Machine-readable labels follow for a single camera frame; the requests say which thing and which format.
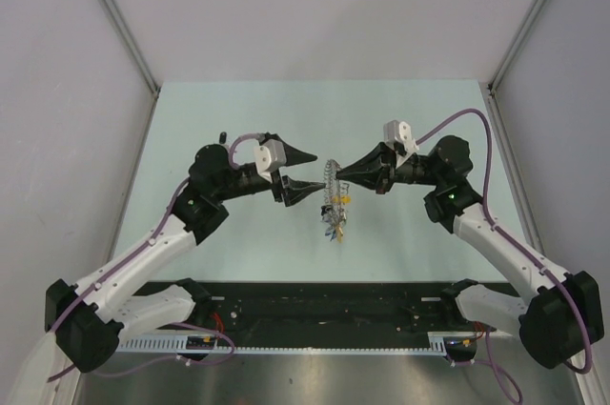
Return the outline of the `steel disc keyring holder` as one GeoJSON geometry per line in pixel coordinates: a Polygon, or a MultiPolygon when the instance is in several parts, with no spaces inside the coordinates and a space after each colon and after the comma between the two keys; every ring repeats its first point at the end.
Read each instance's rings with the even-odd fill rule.
{"type": "Polygon", "coordinates": [[[345,226],[347,222],[347,205],[351,202],[349,184],[336,178],[341,166],[334,159],[328,159],[324,167],[324,196],[321,206],[322,220],[328,227],[345,226]]]}

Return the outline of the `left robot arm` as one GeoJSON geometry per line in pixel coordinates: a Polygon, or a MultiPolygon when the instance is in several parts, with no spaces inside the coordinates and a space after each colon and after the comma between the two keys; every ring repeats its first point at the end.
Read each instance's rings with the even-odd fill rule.
{"type": "Polygon", "coordinates": [[[89,373],[101,367],[121,341],[141,332],[120,319],[123,305],[160,269],[220,227],[229,216],[225,201],[270,192],[275,202],[292,207],[324,186],[293,180],[281,168],[316,160],[269,132],[202,147],[158,225],[143,239],[75,283],[58,279],[47,288],[46,332],[74,369],[89,373]]]}

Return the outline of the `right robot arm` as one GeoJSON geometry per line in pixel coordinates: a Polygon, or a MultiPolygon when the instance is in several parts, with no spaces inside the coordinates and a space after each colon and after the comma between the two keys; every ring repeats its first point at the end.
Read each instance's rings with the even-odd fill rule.
{"type": "Polygon", "coordinates": [[[395,184],[432,187],[424,198],[429,219],[477,250],[516,291],[511,296],[459,281],[443,292],[439,306],[447,328],[479,322],[518,338],[547,369],[565,365],[589,373],[592,346],[604,336],[597,281],[587,272],[567,272],[508,233],[469,183],[472,169],[468,142],[448,135],[427,155],[379,143],[336,176],[378,194],[395,184]]]}

